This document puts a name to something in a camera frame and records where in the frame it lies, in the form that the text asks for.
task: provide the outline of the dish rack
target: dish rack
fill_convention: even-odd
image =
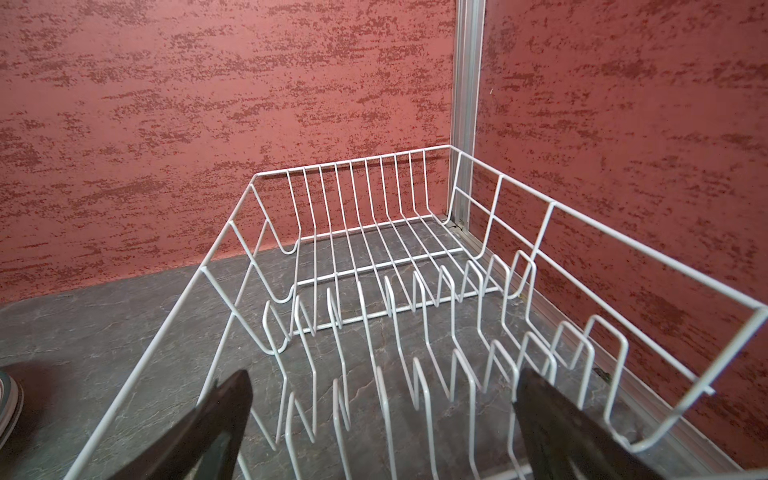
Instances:
[[[449,174],[448,169],[451,157],[456,162],[454,174]],[[483,204],[477,195],[473,196],[471,189],[467,191],[460,187],[459,172],[462,165],[466,167],[467,164],[473,171],[482,171],[494,180],[491,204]],[[535,238],[527,238],[498,215],[510,207],[500,205],[502,187],[519,189],[547,204]],[[287,202],[288,193],[291,202]],[[257,212],[264,217],[255,242],[246,240],[253,215],[241,212],[249,198],[255,199]],[[476,230],[485,232],[483,238],[473,241],[466,230],[457,228],[451,221],[453,210],[461,202],[471,204],[475,211],[481,210],[487,216],[487,223]],[[682,273],[744,305],[752,310],[752,315],[706,371],[701,374],[692,372],[543,251],[542,242],[556,210],[661,262],[669,271]],[[525,249],[516,251],[510,263],[489,247],[493,227],[502,228],[505,235],[525,245]],[[249,263],[234,298],[220,285],[210,268],[225,237],[232,233]],[[280,275],[274,271],[263,268],[263,247],[269,247],[270,241],[275,242],[286,262],[292,263],[293,268],[284,275],[288,277],[285,282],[280,282]],[[319,264],[328,263],[328,256],[332,271],[324,273]],[[544,316],[537,313],[534,305],[539,295],[536,291],[537,263],[546,263],[556,269],[610,316],[593,315],[583,329],[567,319],[547,326],[542,320]],[[67,480],[78,478],[83,472],[198,282],[210,283],[229,310],[198,402],[212,389],[230,331],[240,324],[255,344],[254,355],[271,356],[280,371],[282,381],[276,424],[272,419],[262,418],[257,401],[254,401],[251,415],[263,435],[264,448],[278,450],[285,444],[296,478],[306,478],[309,476],[307,472],[312,471],[311,465],[303,464],[299,450],[297,436],[301,430],[311,443],[335,442],[344,476],[347,479],[353,477],[346,437],[356,428],[353,422],[355,395],[350,392],[352,387],[344,353],[349,351],[349,338],[343,337],[342,333],[359,328],[358,323],[362,323],[369,356],[366,375],[379,400],[379,417],[367,421],[383,424],[386,451],[382,457],[386,459],[388,475],[395,479],[399,467],[402,471],[396,448],[402,441],[402,433],[392,427],[402,412],[392,410],[393,398],[406,398],[406,403],[423,415],[422,424],[414,428],[426,432],[427,476],[436,480],[441,476],[439,455],[435,453],[435,444],[440,439],[434,433],[438,413],[433,405],[443,393],[449,405],[453,405],[461,390],[458,395],[466,397],[465,403],[460,402],[466,430],[460,434],[454,432],[454,435],[465,439],[462,443],[465,448],[463,462],[474,478],[484,475],[501,480],[525,478],[531,473],[521,457],[520,442],[515,442],[517,419],[512,407],[515,387],[524,366],[535,369],[558,388],[563,375],[575,379],[571,396],[580,409],[584,408],[594,388],[596,369],[599,367],[600,371],[608,372],[604,405],[599,416],[617,442],[629,452],[642,454],[662,442],[681,424],[693,428],[683,419],[685,412],[700,396],[715,394],[711,387],[713,381],[768,318],[768,307],[763,303],[603,225],[451,145],[265,171],[255,174],[248,183],[213,246],[69,469],[65,476]],[[249,318],[240,311],[243,295],[253,288],[266,290],[269,297],[260,318]],[[411,338],[415,335],[414,329],[418,329],[421,357],[406,353],[405,334],[401,334],[406,323]],[[389,369],[382,368],[384,362],[372,340],[374,324],[383,325],[382,332],[386,328],[386,335],[394,337],[396,369],[392,368],[392,362],[389,362]],[[430,333],[435,329],[443,329],[445,338],[450,338],[448,348],[433,346],[435,337]],[[597,329],[602,331],[600,336],[595,335]],[[321,336],[333,336],[336,347],[335,352],[327,354],[333,356],[336,364],[336,371],[330,374],[333,378],[330,385],[318,384],[317,352],[313,355],[311,348],[313,339]],[[610,353],[608,346],[604,348],[600,339],[606,337],[615,339],[618,349]],[[644,344],[688,379],[690,388],[674,406],[665,404],[667,411],[656,419],[650,432],[632,439],[614,426],[612,420],[623,381],[639,382],[648,388],[625,366],[631,346],[638,343]],[[309,388],[296,387],[291,378],[284,359],[290,349],[304,352],[303,361],[311,371]],[[506,392],[507,412],[499,431],[508,459],[501,462],[501,471],[497,468],[488,474],[487,465],[479,468],[475,460],[475,436],[478,404],[492,389]],[[319,412],[318,394],[328,390],[332,396],[332,412]],[[295,414],[298,414],[300,425],[296,424]],[[330,414],[333,418],[333,435],[326,435],[324,439],[319,437],[319,414]],[[252,478],[250,459],[241,451],[237,460],[241,475]],[[733,470],[738,470],[736,464],[733,464]],[[766,472],[754,472],[751,476],[744,476],[745,473],[749,475],[742,472],[739,478],[762,478]]]

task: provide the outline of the textured red wall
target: textured red wall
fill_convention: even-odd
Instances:
[[[766,301],[767,45],[757,0],[488,0],[477,157]],[[543,203],[504,198],[535,238]],[[748,314],[565,215],[544,251],[694,372]],[[551,269],[537,288],[582,324],[600,311]],[[637,342],[629,364],[667,401],[690,385]],[[763,329],[687,416],[745,467],[768,465],[766,365]]]
[[[0,303],[197,262],[256,171],[448,140],[454,2],[11,0],[0,22]]]

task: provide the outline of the dish rack side rail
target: dish rack side rail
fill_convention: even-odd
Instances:
[[[429,185],[427,168],[427,156],[431,152],[453,154],[458,158],[458,165],[455,169],[455,176],[450,180],[449,185],[449,202],[447,212],[434,212],[429,204]],[[384,161],[393,162],[394,168],[388,167],[384,164]],[[407,164],[407,171],[409,177],[401,176],[401,170],[405,169],[404,165]],[[487,174],[490,174],[495,178],[495,190],[493,196],[493,202],[490,208],[484,206],[480,201],[472,196],[471,191],[466,191],[457,185],[458,173],[462,169],[462,165],[466,169],[467,166],[471,166],[472,169],[479,168],[484,169]],[[355,174],[353,168],[359,168],[365,171],[366,184],[356,184]],[[376,213],[374,212],[374,199],[372,193],[371,177],[373,175],[380,174],[381,176],[381,188],[382,199],[384,203],[384,212],[386,213],[386,220],[376,221]],[[396,196],[397,204],[392,205],[387,201],[388,193],[386,191],[387,181],[385,179],[385,172],[390,176],[394,175],[396,182]],[[310,193],[309,182],[307,180],[308,175],[318,174],[322,189],[323,189],[323,204],[324,211],[316,211],[313,209],[313,199]],[[333,221],[331,212],[329,209],[329,201],[326,193],[331,192],[332,185],[326,185],[323,177],[324,175],[332,174],[338,187],[339,203],[342,205],[340,210],[340,220],[343,224],[342,229],[334,230],[333,225],[339,224],[339,218],[336,218],[336,222]],[[291,181],[292,175],[298,175],[303,177],[306,185],[306,195],[309,198],[309,206],[311,218],[314,226],[314,231],[309,235],[302,235],[302,224],[299,220],[300,213],[296,200],[296,189]],[[356,219],[347,219],[344,209],[344,199],[342,194],[342,188],[340,178],[347,181],[348,175],[351,180],[353,188],[353,196],[355,198],[354,206],[356,212]],[[293,202],[293,211],[296,215],[296,223],[299,229],[299,233],[295,241],[285,243],[280,240],[279,234],[270,219],[270,212],[265,207],[265,204],[260,196],[257,188],[257,180],[270,179],[275,177],[285,177],[290,187],[290,194]],[[416,205],[415,199],[417,193],[415,192],[415,186],[420,181],[424,183],[424,204]],[[505,184],[510,184],[513,187],[517,187],[524,192],[543,200],[547,204],[545,215],[542,218],[541,225],[538,228],[538,234],[534,239],[528,239],[524,235],[520,234],[513,226],[504,222],[497,214],[497,207],[499,204],[500,193],[502,187]],[[408,193],[408,185],[410,186],[410,195]],[[369,204],[362,204],[359,201],[358,191],[367,189],[369,194]],[[394,198],[394,193],[389,192],[389,196]],[[243,207],[243,203],[249,197],[253,196],[258,202],[260,209],[265,217],[258,241],[254,246],[249,246],[237,226],[237,215],[240,209]],[[403,210],[403,199],[412,200],[412,212],[414,215],[406,215]],[[450,219],[452,218],[452,211],[455,205],[459,201],[470,202],[472,205],[482,210],[488,215],[488,223],[485,226],[485,236],[482,239],[482,246],[479,252],[471,251],[456,235],[456,232],[451,228]],[[373,222],[363,224],[360,221],[361,209],[369,208]],[[562,213],[570,215],[576,220],[579,220],[594,229],[601,231],[602,233],[612,237],[630,248],[642,252],[648,257],[653,258],[656,261],[661,262],[668,268],[682,273],[689,278],[696,280],[697,282],[709,287],[716,292],[727,296],[733,301],[744,305],[748,309],[752,310],[751,316],[740,327],[737,334],[728,342],[726,347],[718,354],[715,360],[710,366],[700,375],[697,375],[691,371],[683,362],[676,358],[673,354],[668,352],[653,339],[651,339],[642,329],[634,325],[629,319],[622,316],[614,307],[612,307],[605,299],[600,297],[596,292],[584,285],[579,279],[568,272],[561,264],[553,260],[546,252],[542,251],[541,245],[545,238],[545,234],[548,229],[548,225],[551,222],[552,214],[555,210],[560,210]],[[328,222],[328,231],[318,232],[317,220],[320,215],[325,214]],[[508,234],[523,243],[527,250],[518,250],[515,253],[514,259],[510,264],[504,262],[498,255],[488,251],[488,240],[493,225],[499,225]],[[417,227],[422,231],[422,235],[425,235],[425,239],[429,238],[429,242],[438,244],[439,249],[430,250],[422,241],[419,234],[416,232]],[[392,241],[389,242],[382,235],[382,229],[389,228],[396,234],[399,244],[392,245]],[[424,253],[414,254],[406,245],[402,235],[399,231],[410,232],[419,242],[420,247]],[[208,266],[217,252],[219,246],[222,244],[225,236],[230,232],[234,232],[240,245],[243,248],[244,253],[248,256],[250,265],[245,273],[243,282],[240,285],[237,298],[231,299],[225,292],[222,286],[217,281],[216,277],[211,273]],[[271,233],[277,241],[277,246],[280,251],[289,256],[296,255],[296,266],[294,269],[293,283],[288,291],[279,295],[276,293],[272,283],[266,278],[264,272],[259,265],[259,250],[265,235]],[[376,262],[369,247],[369,242],[365,233],[370,233],[374,237],[378,234],[378,238],[381,240],[385,251],[387,253],[388,260],[384,262]],[[368,265],[358,266],[355,262],[355,255],[353,252],[353,245],[350,241],[350,234],[362,233],[366,251],[370,260]],[[458,247],[448,248],[441,241],[445,238],[450,238],[453,243]],[[336,253],[334,250],[334,240],[341,241],[349,248],[349,255],[353,262],[353,267],[342,269],[338,267],[336,261]],[[318,240],[330,240],[331,251],[333,255],[333,272],[325,275],[318,275],[316,270],[317,265],[317,242]],[[299,278],[299,259],[300,249],[302,245],[311,243],[313,245],[313,259],[315,264],[315,274],[309,278]],[[392,254],[392,251],[405,251],[405,256],[396,256]],[[487,264],[483,264],[484,259],[490,259]],[[534,297],[535,281],[537,272],[537,261],[546,262],[549,266],[553,267],[566,279],[568,279],[573,285],[575,285],[581,292],[586,294],[590,299],[595,301],[600,307],[610,314],[609,319],[604,319],[598,315],[593,315],[584,329],[579,328],[569,321],[564,321],[558,325],[555,334],[548,338],[548,335],[540,331],[535,324],[531,321],[531,302]],[[462,275],[456,278],[446,268],[446,264],[454,266],[457,271],[463,272]],[[400,272],[400,266],[412,266],[413,273],[411,281],[407,281],[403,274]],[[515,279],[515,271],[518,267],[524,268],[523,274],[520,278]],[[423,269],[435,269],[435,273],[438,277],[437,287],[435,290],[428,285],[425,280]],[[385,270],[392,270],[394,277],[384,275]],[[502,272],[503,280],[498,280],[498,275],[494,272]],[[264,342],[249,326],[248,322],[244,318],[243,314],[238,310],[238,305],[243,297],[243,293],[246,290],[247,283],[251,274],[255,272],[260,278],[261,284],[268,292],[271,300],[267,301],[262,315],[262,326],[266,334],[266,342]],[[367,311],[366,306],[370,304],[366,301],[363,294],[363,289],[360,283],[359,276],[364,273],[373,273],[376,282],[379,286],[379,293],[382,297],[384,310],[380,311]],[[597,345],[595,338],[591,336],[593,327],[597,324],[602,325],[608,333],[615,336],[618,339],[620,349],[618,355],[615,357],[616,367],[611,375],[611,385],[609,389],[608,401],[603,411],[603,420],[608,427],[613,437],[621,443],[630,452],[642,452],[656,445],[665,434],[667,434],[671,428],[680,420],[685,412],[693,405],[693,403],[703,394],[712,395],[714,390],[711,386],[713,381],[719,376],[719,374],[726,368],[734,356],[743,348],[743,346],[752,338],[755,332],[765,323],[768,318],[768,307],[758,300],[747,296],[744,293],[735,290],[724,283],[721,283],[714,278],[705,275],[689,266],[682,264],[681,262],[664,255],[663,253],[648,247],[647,245],[638,242],[602,223],[585,215],[573,208],[564,205],[557,200],[543,194],[542,192],[523,184],[519,180],[510,177],[507,174],[481,162],[473,156],[460,151],[456,147],[451,145],[440,145],[437,147],[419,148],[410,151],[403,151],[394,154],[378,155],[374,157],[363,157],[348,161],[329,162],[325,164],[316,164],[306,167],[292,167],[281,170],[272,170],[255,174],[251,181],[248,183],[245,191],[243,192],[240,200],[235,206],[232,214],[224,225],[223,229],[219,233],[218,237],[214,241],[214,244],[200,263],[197,270],[194,272],[184,291],[180,295],[178,301],[174,307],[168,313],[165,321],[161,324],[160,329],[157,331],[155,337],[152,339],[150,345],[144,351],[144,354],[139,359],[137,365],[134,367],[131,374],[128,376],[125,384],[123,384],[121,390],[115,397],[114,401],[110,404],[108,410],[98,423],[96,429],[91,434],[84,448],[81,450],[78,457],[75,459],[73,465],[70,467],[65,480],[72,480],[78,478],[83,469],[90,461],[94,454],[99,442],[104,438],[109,426],[115,420],[118,410],[123,406],[133,388],[136,386],[142,372],[147,367],[152,359],[153,354],[161,344],[163,338],[170,329],[173,321],[175,320],[180,308],[185,304],[187,298],[190,295],[194,285],[198,280],[203,277],[207,279],[210,285],[218,292],[221,299],[226,303],[229,308],[230,315],[227,321],[227,325],[223,331],[221,341],[217,348],[214,358],[211,362],[209,372],[204,381],[203,388],[200,392],[200,400],[210,391],[214,384],[214,373],[216,371],[218,362],[223,352],[224,343],[232,325],[237,322],[240,323],[247,331],[251,339],[256,343],[258,348],[265,354],[275,357],[275,360],[283,375],[283,388],[280,400],[280,413],[278,419],[278,426],[274,434],[270,434],[267,428],[258,416],[255,409],[251,409],[251,415],[259,426],[260,430],[264,434],[267,444],[273,450],[277,450],[281,439],[285,439],[286,447],[289,451],[290,458],[293,464],[294,473],[297,478],[302,478],[301,466],[298,462],[298,455],[293,447],[292,437],[292,422],[294,409],[299,413],[301,422],[303,423],[306,434],[309,436],[312,442],[315,442],[315,435],[317,433],[317,384],[316,384],[316,371],[314,369],[313,359],[310,354],[310,350],[307,346],[307,336],[314,336],[320,330],[331,329],[336,339],[336,348],[341,362],[342,375],[338,379],[333,380],[333,423],[336,432],[336,441],[339,446],[339,454],[342,459],[342,464],[347,478],[351,478],[351,472],[349,470],[349,462],[346,457],[346,449],[343,440],[343,430],[349,430],[351,425],[349,422],[349,394],[347,390],[347,377],[346,377],[346,365],[343,358],[343,345],[339,340],[339,330],[345,325],[355,322],[364,322],[366,330],[366,340],[369,347],[369,353],[371,356],[372,375],[375,380],[375,385],[379,395],[379,404],[382,410],[382,417],[385,423],[385,431],[387,435],[387,445],[389,453],[389,467],[392,474],[392,478],[396,478],[396,458],[394,456],[393,437],[391,422],[389,421],[391,412],[389,411],[389,402],[387,399],[386,385],[384,376],[382,374],[381,366],[376,364],[375,356],[372,351],[372,343],[369,332],[369,321],[384,316],[392,318],[395,325],[396,340],[398,343],[399,356],[403,367],[403,372],[406,377],[406,381],[409,387],[409,393],[413,401],[415,408],[419,409],[422,402],[425,405],[425,416],[427,419],[428,439],[429,439],[429,455],[430,465],[432,469],[432,476],[437,479],[438,472],[435,464],[435,448],[434,438],[432,434],[432,413],[430,406],[430,389],[426,381],[424,370],[418,358],[413,358],[411,366],[409,368],[408,362],[402,353],[400,348],[400,338],[398,331],[397,315],[406,311],[421,312],[424,328],[425,328],[425,344],[429,355],[431,356],[431,364],[435,367],[437,377],[440,381],[441,390],[446,396],[453,401],[455,398],[455,385],[456,376],[463,375],[468,380],[470,385],[470,404],[469,404],[469,432],[468,432],[468,462],[472,468],[473,475],[476,478],[480,478],[478,469],[475,465],[474,459],[474,427],[475,427],[475,396],[477,392],[486,392],[488,384],[491,381],[492,370],[494,366],[498,367],[499,374],[503,381],[508,382],[511,386],[512,398],[514,402],[515,387],[519,371],[522,366],[530,365],[536,369],[539,373],[545,376],[550,382],[554,384],[556,370],[558,366],[560,368],[573,369],[580,356],[586,358],[587,367],[584,369],[584,375],[581,379],[581,385],[579,390],[578,399],[576,401],[577,406],[581,408],[584,404],[584,396],[588,387],[589,372],[591,371],[591,365],[594,361],[594,346]],[[341,299],[339,296],[339,281],[345,278],[354,277],[357,285],[357,293],[359,300],[359,315],[351,316],[349,318],[342,318],[342,309],[339,308]],[[406,301],[398,304],[396,302],[396,295],[392,287],[392,282],[398,283],[402,287],[402,292],[406,297]],[[326,305],[318,306],[318,292],[322,289],[322,284],[333,283],[333,288],[328,286],[326,288]],[[312,299],[311,302],[302,298],[301,287],[312,287]],[[517,352],[515,355],[511,355],[498,339],[489,340],[486,338],[482,331],[482,321],[487,321],[482,315],[483,299],[491,293],[498,293],[502,296],[502,316],[500,319],[502,330],[505,335],[515,344]],[[469,364],[467,356],[465,355],[461,345],[456,340],[455,336],[455,305],[463,300],[476,297],[478,302],[478,316],[477,316],[477,334],[480,340],[488,350],[487,362],[484,362],[482,366],[479,366],[482,374],[478,376],[475,373],[475,368]],[[509,300],[522,298],[525,300],[525,323],[527,331],[524,335],[516,337],[511,330],[505,324],[506,309]],[[287,303],[290,304],[290,318],[287,324],[280,318],[276,304]],[[452,368],[447,375],[441,371],[439,363],[429,345],[428,334],[428,309],[427,306],[440,306],[441,303],[450,305],[451,312],[451,328],[454,349],[451,354]],[[313,312],[310,315],[307,304],[311,305]],[[327,308],[329,315],[329,322],[318,324],[318,309]],[[630,442],[620,433],[618,433],[611,426],[611,410],[616,400],[616,393],[619,387],[619,382],[622,373],[624,373],[626,367],[624,362],[627,358],[627,352],[630,342],[626,336],[617,329],[614,324],[622,325],[633,337],[634,341],[644,343],[655,354],[661,357],[666,363],[676,369],[680,374],[685,376],[691,382],[690,388],[680,398],[676,405],[669,411],[667,416],[659,423],[656,429],[644,438],[636,442]],[[272,329],[276,326],[280,329],[280,334],[277,339],[272,333]],[[288,344],[298,336],[300,342],[303,344],[303,348],[306,352],[307,362],[313,371],[313,404],[310,409],[305,410],[300,405],[296,398],[296,393],[290,390],[290,381],[286,373],[286,369],[280,359],[280,354],[285,350]],[[572,356],[571,361],[567,361],[561,353],[558,351],[558,347],[563,343],[566,336],[575,339],[576,351]],[[539,350],[543,353],[543,362],[537,364],[529,355],[531,349]],[[513,431],[515,427],[515,411],[511,410],[509,426],[508,426],[508,444],[507,450],[511,459],[513,468],[504,474],[495,475],[494,478],[523,478],[527,475],[531,469],[529,465],[521,465],[519,460],[515,457],[512,449]],[[247,466],[246,459],[240,454],[238,456],[238,464],[243,472],[245,478],[251,478],[250,472]]]

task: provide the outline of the stacked plate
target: stacked plate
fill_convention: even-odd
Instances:
[[[7,373],[0,371],[0,449],[11,436],[23,404],[24,390]]]

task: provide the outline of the empty dish rack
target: empty dish rack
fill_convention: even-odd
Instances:
[[[449,178],[451,156],[458,165],[455,175]],[[462,164],[471,164],[475,171],[482,170],[495,180],[492,204],[484,205],[471,192],[460,188],[458,176]],[[520,189],[547,204],[536,238],[526,238],[497,215],[505,207],[500,205],[502,186]],[[253,216],[243,207],[248,199],[256,201],[254,208],[264,216],[257,241],[251,243],[246,237],[251,231]],[[470,202],[473,208],[488,216],[488,222],[482,228],[485,236],[479,241],[468,240],[466,232],[450,221],[453,209],[460,202]],[[744,305],[753,311],[751,317],[709,368],[697,375],[542,251],[542,241],[555,210]],[[526,250],[518,250],[513,260],[506,263],[490,251],[492,226],[503,228],[505,234],[522,242]],[[225,237],[232,233],[249,263],[235,298],[225,291],[209,268]],[[287,241],[288,235],[294,237]],[[283,272],[285,281],[282,282],[278,273],[263,265],[262,247],[270,247],[270,239],[276,241],[280,255],[290,264],[290,268]],[[323,273],[322,267],[328,259],[332,271]],[[548,325],[543,316],[536,313],[533,304],[538,295],[535,291],[537,262],[544,262],[562,273],[611,316],[593,315],[584,329],[568,320]],[[601,403],[604,404],[600,405],[598,416],[617,442],[630,452],[641,454],[664,441],[671,429],[685,422],[682,415],[701,395],[715,393],[710,386],[712,382],[768,316],[768,308],[761,302],[557,202],[450,145],[262,172],[248,183],[218,238],[74,461],[66,479],[78,478],[82,473],[180,308],[189,301],[193,286],[203,278],[218,292],[230,315],[208,374],[201,379],[200,398],[212,388],[227,337],[233,325],[239,323],[256,344],[254,355],[271,356],[280,371],[280,407],[276,422],[262,418],[256,400],[251,413],[263,434],[265,448],[277,450],[284,440],[297,478],[302,478],[302,472],[306,477],[313,467],[303,465],[296,438],[301,428],[296,427],[294,415],[299,414],[306,432],[304,435],[312,443],[318,442],[318,394],[328,391],[332,396],[331,412],[321,415],[332,415],[334,435],[326,435],[323,442],[336,443],[343,473],[346,478],[353,477],[347,454],[349,441],[345,440],[346,435],[355,430],[354,406],[350,404],[350,396],[355,396],[350,392],[349,366],[344,355],[345,350],[349,351],[351,340],[342,335],[348,329],[360,328],[359,324],[352,324],[362,322],[359,333],[365,338],[369,357],[366,375],[368,384],[372,382],[376,388],[379,400],[379,417],[366,421],[382,423],[386,436],[386,451],[382,457],[386,459],[387,475],[397,478],[399,468],[402,470],[397,447],[404,440],[402,432],[396,431],[392,424],[403,413],[393,410],[395,397],[406,398],[405,403],[410,403],[410,408],[422,415],[422,424],[414,426],[426,432],[427,445],[423,455],[429,473],[422,474],[435,479],[441,475],[441,455],[435,447],[441,439],[434,433],[438,412],[433,409],[433,402],[442,391],[449,405],[458,402],[456,405],[462,409],[465,431],[453,435],[465,439],[462,447],[467,473],[474,478],[489,474],[500,479],[524,478],[531,471],[520,456],[520,442],[515,443],[516,418],[511,407],[523,366],[536,369],[558,388],[566,379],[573,380],[569,387],[563,388],[571,390],[569,395],[579,408],[584,407],[591,391],[598,388],[594,371],[607,371],[607,380],[599,387],[603,389]],[[241,299],[248,289],[262,287],[269,299],[263,304],[260,319],[249,318],[240,311]],[[407,335],[401,334],[407,323]],[[397,353],[392,361],[380,359],[384,350],[374,346],[371,333],[374,324],[384,337],[394,337]],[[614,337],[619,345],[617,350],[609,353],[593,336],[598,326],[603,331],[600,338]],[[447,348],[445,345],[433,348],[437,329],[444,339],[449,339]],[[622,330],[630,333],[629,338]],[[333,357],[336,365],[336,370],[330,373],[330,385],[318,385],[322,375],[318,375],[317,353],[313,355],[311,348],[313,337],[321,336],[333,336],[335,345],[335,352],[326,354]],[[416,336],[420,338],[420,356],[406,353],[406,350],[417,349],[414,342],[403,347],[406,336],[411,340]],[[624,365],[628,351],[635,343],[650,348],[687,378],[691,386],[663,418],[657,419],[651,431],[631,438],[632,435],[614,425],[612,415],[620,402],[618,393],[622,379],[630,376],[639,382]],[[311,371],[308,388],[295,386],[290,366],[286,366],[284,359],[288,349],[303,349],[305,355],[301,361],[306,362],[307,371]],[[386,376],[383,363],[388,365]],[[467,402],[457,400],[458,389],[462,389],[462,398],[468,396]],[[505,392],[503,398],[507,406],[503,427],[498,429],[508,456],[501,462],[501,471],[489,469],[488,465],[478,467],[475,460],[478,404],[492,389]],[[242,475],[251,478],[252,463],[242,451],[238,463]],[[733,469],[737,470],[737,465],[733,464]],[[760,478],[764,473],[755,472],[750,478]]]

